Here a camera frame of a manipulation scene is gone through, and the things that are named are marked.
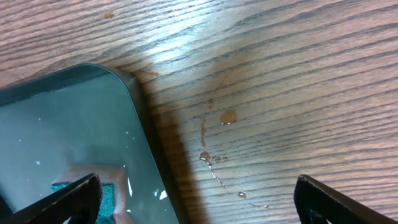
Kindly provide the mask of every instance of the wooden table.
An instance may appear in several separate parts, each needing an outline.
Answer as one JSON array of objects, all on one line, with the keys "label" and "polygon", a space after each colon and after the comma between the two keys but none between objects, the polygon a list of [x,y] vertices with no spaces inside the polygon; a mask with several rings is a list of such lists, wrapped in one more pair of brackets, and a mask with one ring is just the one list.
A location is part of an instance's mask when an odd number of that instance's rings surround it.
[{"label": "wooden table", "polygon": [[2,87],[84,62],[138,76],[193,223],[298,223],[299,174],[398,219],[396,0],[16,0],[0,18]]}]

